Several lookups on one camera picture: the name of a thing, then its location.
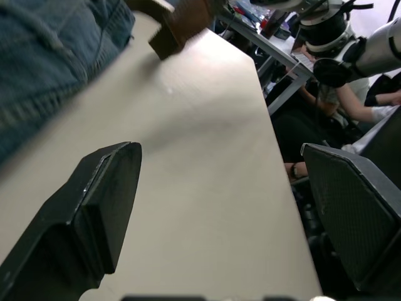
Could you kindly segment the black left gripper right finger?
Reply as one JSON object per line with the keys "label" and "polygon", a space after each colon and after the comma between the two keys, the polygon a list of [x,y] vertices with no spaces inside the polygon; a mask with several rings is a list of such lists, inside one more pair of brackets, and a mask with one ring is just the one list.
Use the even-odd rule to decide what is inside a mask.
{"label": "black left gripper right finger", "polygon": [[305,144],[321,223],[361,292],[400,291],[400,189],[369,159]]}

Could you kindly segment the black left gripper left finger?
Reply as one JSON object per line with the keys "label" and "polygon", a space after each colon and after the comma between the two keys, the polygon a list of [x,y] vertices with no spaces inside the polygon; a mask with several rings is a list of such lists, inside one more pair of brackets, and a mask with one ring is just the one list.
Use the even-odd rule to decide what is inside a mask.
{"label": "black left gripper left finger", "polygon": [[137,142],[88,154],[1,264],[2,300],[78,300],[117,268],[142,162]]}

